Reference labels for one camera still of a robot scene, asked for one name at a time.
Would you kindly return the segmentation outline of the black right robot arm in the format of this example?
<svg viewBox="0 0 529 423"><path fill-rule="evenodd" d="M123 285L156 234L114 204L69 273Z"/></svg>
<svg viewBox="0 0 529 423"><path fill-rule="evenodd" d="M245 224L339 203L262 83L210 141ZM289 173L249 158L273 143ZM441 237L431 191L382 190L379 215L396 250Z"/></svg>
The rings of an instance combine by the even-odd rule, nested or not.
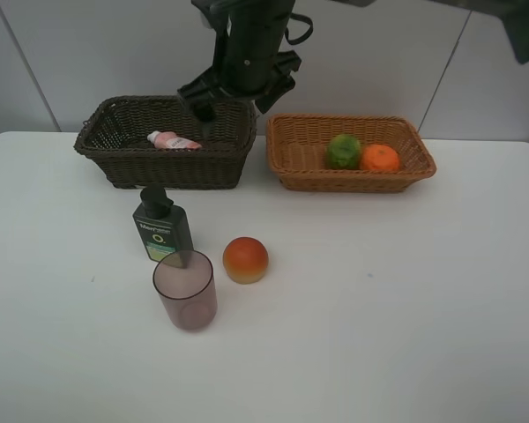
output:
<svg viewBox="0 0 529 423"><path fill-rule="evenodd" d="M517 61L529 62L529 1L451 1L449 5L498 18ZM212 64L177 94L200 123L203 135L209 134L216 119L215 104L251 102L266 113L294 89L292 75L302 60L280 45L283 41L299 45L314 31L311 18L293 11L294 2L195 1L193 6L215 32Z"/></svg>

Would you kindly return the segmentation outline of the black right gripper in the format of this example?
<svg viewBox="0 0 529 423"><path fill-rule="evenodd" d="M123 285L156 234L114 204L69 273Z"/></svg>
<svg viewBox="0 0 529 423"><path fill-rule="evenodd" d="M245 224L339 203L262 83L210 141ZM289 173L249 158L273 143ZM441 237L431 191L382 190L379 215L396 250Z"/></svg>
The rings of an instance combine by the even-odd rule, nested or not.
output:
<svg viewBox="0 0 529 423"><path fill-rule="evenodd" d="M300 69L302 59L293 50L281 51L283 41L291 46L302 42L289 39L287 33L278 39L264 37L259 41L216 34L212 65L178 89L183 103L191 104L190 112L204 139L211 136L216 118L212 103L252 100L265 114L294 89L293 74Z"/></svg>

